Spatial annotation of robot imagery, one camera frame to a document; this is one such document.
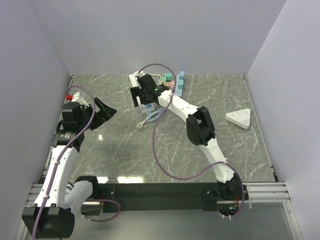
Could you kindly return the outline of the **blue plug adapter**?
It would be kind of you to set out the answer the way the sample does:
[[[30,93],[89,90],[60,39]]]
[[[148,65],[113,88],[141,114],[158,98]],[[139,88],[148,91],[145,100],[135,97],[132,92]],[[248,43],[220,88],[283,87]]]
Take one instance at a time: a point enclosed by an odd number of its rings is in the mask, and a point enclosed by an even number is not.
[[[177,85],[179,88],[182,88],[184,85],[184,79],[185,79],[185,72],[180,71],[178,76],[177,76]]]

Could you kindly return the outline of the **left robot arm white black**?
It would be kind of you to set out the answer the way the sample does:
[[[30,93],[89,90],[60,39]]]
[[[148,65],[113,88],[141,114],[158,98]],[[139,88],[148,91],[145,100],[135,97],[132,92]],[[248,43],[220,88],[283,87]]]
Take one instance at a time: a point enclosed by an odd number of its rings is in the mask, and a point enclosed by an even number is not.
[[[80,176],[71,190],[68,180],[85,139],[86,130],[95,130],[110,120],[117,110],[94,98],[94,105],[83,98],[67,97],[62,117],[52,138],[48,172],[32,206],[25,207],[22,220],[34,240],[69,238],[74,230],[75,215],[83,203],[102,199],[98,179]]]

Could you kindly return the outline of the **aluminium rail frame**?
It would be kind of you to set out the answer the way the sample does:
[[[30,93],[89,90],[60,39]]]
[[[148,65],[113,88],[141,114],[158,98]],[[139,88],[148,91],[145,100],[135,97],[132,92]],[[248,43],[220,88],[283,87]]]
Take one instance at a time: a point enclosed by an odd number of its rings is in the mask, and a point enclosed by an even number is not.
[[[244,183],[250,203],[289,203],[291,202],[284,182],[246,182]],[[34,183],[26,200],[26,207],[32,207],[42,190],[43,184]]]

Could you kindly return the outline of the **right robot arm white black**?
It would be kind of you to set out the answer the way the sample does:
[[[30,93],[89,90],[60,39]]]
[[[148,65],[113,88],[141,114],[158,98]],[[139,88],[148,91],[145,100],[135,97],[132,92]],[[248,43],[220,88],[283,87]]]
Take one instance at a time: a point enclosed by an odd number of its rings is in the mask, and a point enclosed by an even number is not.
[[[158,85],[151,74],[132,73],[129,81],[135,107],[157,104],[164,111],[169,110],[184,121],[189,141],[201,149],[210,163],[209,167],[214,170],[221,197],[234,200],[238,196],[245,200],[245,187],[219,147],[209,110],[204,106],[188,103],[166,85]]]

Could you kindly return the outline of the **black base bar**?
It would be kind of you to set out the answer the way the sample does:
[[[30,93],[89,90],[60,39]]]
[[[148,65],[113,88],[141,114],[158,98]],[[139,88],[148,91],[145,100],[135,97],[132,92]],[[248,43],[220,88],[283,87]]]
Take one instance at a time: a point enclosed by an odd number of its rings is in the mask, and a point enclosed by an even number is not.
[[[187,183],[105,183],[99,184],[97,194],[86,200],[113,200],[121,211],[158,210],[218,210],[218,202],[247,201],[247,187],[227,190],[214,182]]]

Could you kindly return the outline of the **blue long power strip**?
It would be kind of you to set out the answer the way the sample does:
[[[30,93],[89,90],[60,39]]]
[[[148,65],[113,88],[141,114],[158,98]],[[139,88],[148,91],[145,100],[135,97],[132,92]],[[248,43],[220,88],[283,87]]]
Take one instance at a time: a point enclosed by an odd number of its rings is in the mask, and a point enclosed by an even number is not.
[[[179,74],[176,76],[175,89],[174,89],[174,93],[178,97],[182,97],[183,95],[184,83],[185,83],[185,72],[180,71]]]

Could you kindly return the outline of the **white triangular power strip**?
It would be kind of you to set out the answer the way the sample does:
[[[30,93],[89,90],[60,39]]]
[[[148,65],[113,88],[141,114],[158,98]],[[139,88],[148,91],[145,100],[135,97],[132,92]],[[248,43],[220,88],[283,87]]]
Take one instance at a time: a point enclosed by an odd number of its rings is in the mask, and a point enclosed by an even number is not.
[[[228,112],[225,119],[234,125],[247,130],[251,123],[251,110],[249,108]]]

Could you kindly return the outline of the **green plug adapter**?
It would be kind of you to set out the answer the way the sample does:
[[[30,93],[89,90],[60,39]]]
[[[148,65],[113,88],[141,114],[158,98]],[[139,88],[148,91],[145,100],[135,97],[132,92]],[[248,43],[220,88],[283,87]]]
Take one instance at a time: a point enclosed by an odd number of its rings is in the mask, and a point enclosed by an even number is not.
[[[162,83],[167,83],[167,82],[171,82],[172,81],[172,74],[171,73],[165,73],[162,77],[161,77],[161,82]]]

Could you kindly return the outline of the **pink round power strip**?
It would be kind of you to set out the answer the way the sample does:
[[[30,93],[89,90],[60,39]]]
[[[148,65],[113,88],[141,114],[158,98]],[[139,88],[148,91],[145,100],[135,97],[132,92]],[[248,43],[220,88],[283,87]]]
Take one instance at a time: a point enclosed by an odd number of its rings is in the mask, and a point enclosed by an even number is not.
[[[175,87],[175,81],[172,80],[171,78],[168,79],[167,77],[163,76],[159,82],[160,85],[164,85],[168,87],[170,90],[174,90]]]

